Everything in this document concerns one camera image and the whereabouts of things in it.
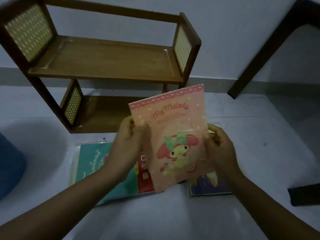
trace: white floor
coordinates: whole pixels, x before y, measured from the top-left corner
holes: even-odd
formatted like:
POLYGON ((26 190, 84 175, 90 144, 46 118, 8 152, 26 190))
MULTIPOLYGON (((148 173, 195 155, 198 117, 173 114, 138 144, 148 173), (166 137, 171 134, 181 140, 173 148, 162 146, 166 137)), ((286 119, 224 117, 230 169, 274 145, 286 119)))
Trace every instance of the white floor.
MULTIPOLYGON (((51 88, 50 92, 60 102, 65 89, 51 88)), ((287 191, 320 182, 320 100, 263 95, 241 95, 233 100, 227 94, 206 93, 205 102, 208 122, 220 124, 228 133, 247 177, 320 230, 320 206, 292 207, 287 191)), ((0 201, 0 225, 67 187, 75 143, 110 141, 115 136, 69 134, 32 87, 0 87, 0 131, 28 158, 21 182, 0 201)), ((184 185, 96 208, 65 239, 207 238, 266 239, 234 196, 188 198, 184 185)))

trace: pink notebook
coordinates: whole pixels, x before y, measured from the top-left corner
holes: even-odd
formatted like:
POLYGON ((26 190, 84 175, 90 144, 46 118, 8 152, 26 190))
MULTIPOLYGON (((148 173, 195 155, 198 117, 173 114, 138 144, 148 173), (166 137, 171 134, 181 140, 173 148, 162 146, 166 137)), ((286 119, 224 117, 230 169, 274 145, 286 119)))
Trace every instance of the pink notebook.
POLYGON ((147 122, 142 147, 156 192, 214 171, 206 160, 204 86, 196 85, 129 104, 136 125, 147 122))

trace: hand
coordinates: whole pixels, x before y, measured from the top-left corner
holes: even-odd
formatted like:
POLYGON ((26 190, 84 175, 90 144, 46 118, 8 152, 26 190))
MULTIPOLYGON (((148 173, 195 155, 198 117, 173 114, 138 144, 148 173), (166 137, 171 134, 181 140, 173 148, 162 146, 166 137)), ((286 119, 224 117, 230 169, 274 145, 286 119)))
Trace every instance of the hand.
POLYGON ((210 133, 204 142, 207 149, 208 160, 213 164, 218 175, 224 178, 242 174, 238 162, 236 150, 228 135, 220 127, 208 124, 210 133))
POLYGON ((126 117, 112 144, 108 160, 102 167, 114 174, 119 182, 124 181, 142 151, 141 140, 148 126, 135 126, 131 116, 126 117))

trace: green bow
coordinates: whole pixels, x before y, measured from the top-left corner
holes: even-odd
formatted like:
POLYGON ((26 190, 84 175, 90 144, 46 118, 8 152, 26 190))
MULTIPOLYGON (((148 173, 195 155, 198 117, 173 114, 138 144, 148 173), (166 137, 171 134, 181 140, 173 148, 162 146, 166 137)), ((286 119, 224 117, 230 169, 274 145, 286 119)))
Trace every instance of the green bow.
POLYGON ((179 132, 176 137, 168 136, 168 137, 165 137, 164 139, 164 144, 169 151, 174 149, 174 146, 176 144, 184 145, 186 143, 187 143, 187 134, 183 131, 179 132))

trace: pink dotted border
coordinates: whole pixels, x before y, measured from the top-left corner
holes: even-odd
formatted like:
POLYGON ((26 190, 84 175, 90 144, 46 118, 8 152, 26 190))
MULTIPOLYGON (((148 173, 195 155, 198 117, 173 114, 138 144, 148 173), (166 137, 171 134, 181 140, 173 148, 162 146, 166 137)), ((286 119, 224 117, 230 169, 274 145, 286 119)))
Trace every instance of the pink dotted border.
POLYGON ((138 109, 140 107, 146 106, 146 105, 155 104, 157 102, 161 102, 161 101, 164 101, 164 100, 167 100, 167 99, 173 99, 173 98, 178 97, 178 96, 183 96, 185 94, 190 94, 190 93, 193 93, 193 92, 199 92, 199 91, 202 91, 203 89, 204 89, 203 84, 195 85, 195 86, 188 87, 188 88, 182 88, 182 89, 175 90, 175 91, 172 91, 172 92, 159 94, 157 96, 150 97, 150 98, 147 98, 147 99, 144 99, 144 100, 141 100, 141 101, 130 103, 129 107, 130 107, 131 110, 134 110, 134 109, 138 109))

